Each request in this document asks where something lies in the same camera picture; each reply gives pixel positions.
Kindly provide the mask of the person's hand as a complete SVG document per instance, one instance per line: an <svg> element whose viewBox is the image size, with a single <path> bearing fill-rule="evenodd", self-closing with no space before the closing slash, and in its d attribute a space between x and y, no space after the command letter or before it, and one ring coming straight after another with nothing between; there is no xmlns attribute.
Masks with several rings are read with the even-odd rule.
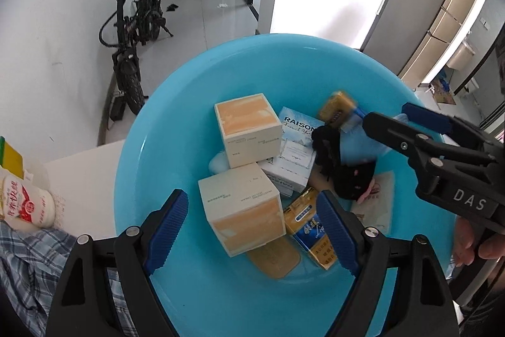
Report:
<svg viewBox="0 0 505 337"><path fill-rule="evenodd" d="M474 260L474 249L478 241L471 223L457 217L454 227L453 258L457 267L470 265ZM478 247L478 255L483 259L500 259L505 255L505 237L494 234Z"/></svg>

